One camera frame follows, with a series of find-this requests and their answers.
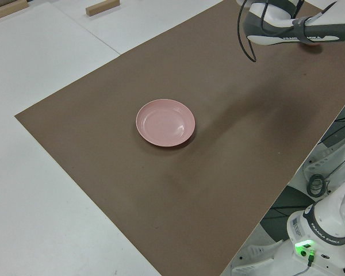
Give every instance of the brown table surface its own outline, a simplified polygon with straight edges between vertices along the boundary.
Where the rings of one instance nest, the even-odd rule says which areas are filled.
[[[256,45],[252,63],[238,11],[223,1],[16,116],[163,276],[220,275],[345,104],[345,43]],[[157,98],[195,115],[183,147],[139,136]]]

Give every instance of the plate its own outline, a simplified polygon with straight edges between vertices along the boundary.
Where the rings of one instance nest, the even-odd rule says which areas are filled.
[[[184,143],[193,134],[196,122],[192,112],[172,99],[157,99],[144,105],[136,125],[147,141],[161,147]]]

